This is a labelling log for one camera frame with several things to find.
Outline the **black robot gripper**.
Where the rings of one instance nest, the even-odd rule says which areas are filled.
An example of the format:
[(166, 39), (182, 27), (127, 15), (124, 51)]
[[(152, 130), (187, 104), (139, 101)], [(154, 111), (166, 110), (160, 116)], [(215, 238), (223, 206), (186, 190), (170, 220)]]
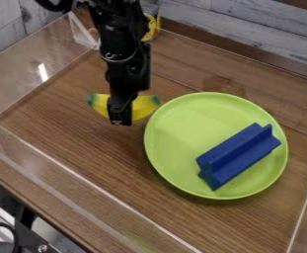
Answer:
[(131, 52), (115, 45), (100, 44), (100, 57), (107, 63), (110, 84), (108, 119), (115, 126), (132, 124), (132, 99), (151, 87), (151, 45), (140, 42)]

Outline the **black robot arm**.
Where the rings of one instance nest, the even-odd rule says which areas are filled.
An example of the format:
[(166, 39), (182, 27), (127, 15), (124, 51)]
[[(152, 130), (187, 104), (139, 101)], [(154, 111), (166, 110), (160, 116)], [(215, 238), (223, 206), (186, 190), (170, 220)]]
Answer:
[(99, 55), (110, 93), (91, 93), (87, 104), (116, 126), (135, 120), (135, 101), (151, 87), (151, 45), (143, 41), (150, 20), (140, 0), (86, 0), (99, 34)]

